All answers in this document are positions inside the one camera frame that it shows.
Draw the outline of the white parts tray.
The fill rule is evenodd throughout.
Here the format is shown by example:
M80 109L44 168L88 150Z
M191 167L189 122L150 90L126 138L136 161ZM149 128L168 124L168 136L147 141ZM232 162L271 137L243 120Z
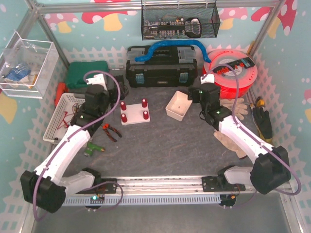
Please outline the white parts tray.
M191 104L192 100L188 100L187 94L176 91L165 108L166 114L177 121L182 121Z

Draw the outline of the white peg base plate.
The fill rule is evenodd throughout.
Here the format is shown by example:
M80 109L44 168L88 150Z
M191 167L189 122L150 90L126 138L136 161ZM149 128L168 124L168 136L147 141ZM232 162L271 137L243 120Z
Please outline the white peg base plate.
M121 110L121 114L126 114L127 119L128 119L128 121L126 123L123 123L121 120L121 124L123 126L150 122L150 113L149 113L149 119L148 120L145 120L143 118L143 112L144 111L149 112L149 106L148 105L146 108L142 108L141 103L126 105L126 106L127 106L127 109L125 111Z

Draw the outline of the large red spring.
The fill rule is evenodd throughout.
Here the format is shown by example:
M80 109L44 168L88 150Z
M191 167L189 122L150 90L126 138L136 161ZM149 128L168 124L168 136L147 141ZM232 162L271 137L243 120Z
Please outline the large red spring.
M142 101L141 101L141 106L142 106L142 108L146 108L147 105L148 105L147 100L146 100L146 99L142 99Z
M127 109L127 106L124 101L121 102L120 107L122 111L125 111Z

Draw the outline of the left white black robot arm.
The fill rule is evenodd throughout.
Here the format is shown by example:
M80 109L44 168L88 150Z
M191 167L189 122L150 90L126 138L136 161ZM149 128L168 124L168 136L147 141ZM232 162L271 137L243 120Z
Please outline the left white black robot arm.
M85 102L74 113L62 140L34 171L24 171L21 175L23 197L33 205L35 217L39 208L55 213L68 196L113 183L103 182L100 173L88 167L70 177L63 175L79 150L102 125L104 118L115 110L114 107L108 109L110 104L117 105L120 101L120 86L115 84L115 89L117 97L113 98L103 85L90 85Z

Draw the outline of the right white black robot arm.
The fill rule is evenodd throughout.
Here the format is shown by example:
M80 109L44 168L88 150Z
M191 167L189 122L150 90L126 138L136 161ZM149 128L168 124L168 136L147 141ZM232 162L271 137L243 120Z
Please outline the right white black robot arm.
M291 179L286 149L275 148L246 128L232 110L220 104L220 87L204 83L188 88L188 99L201 105L200 118L231 139L253 163L252 167L231 166L223 174L229 184L253 186L267 194Z

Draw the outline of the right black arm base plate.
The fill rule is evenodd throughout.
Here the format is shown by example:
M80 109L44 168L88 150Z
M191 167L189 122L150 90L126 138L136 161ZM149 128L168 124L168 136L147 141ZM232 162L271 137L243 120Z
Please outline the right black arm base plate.
M243 184L230 184L223 176L205 176L201 178L204 192L245 191Z

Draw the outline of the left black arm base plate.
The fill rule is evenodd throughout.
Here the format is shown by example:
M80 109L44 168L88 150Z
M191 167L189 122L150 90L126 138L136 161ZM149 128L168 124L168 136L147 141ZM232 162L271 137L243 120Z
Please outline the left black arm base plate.
M102 178L100 182L96 182L96 184L104 183L101 186L90 190L80 191L77 194L115 194L118 180L116 178Z

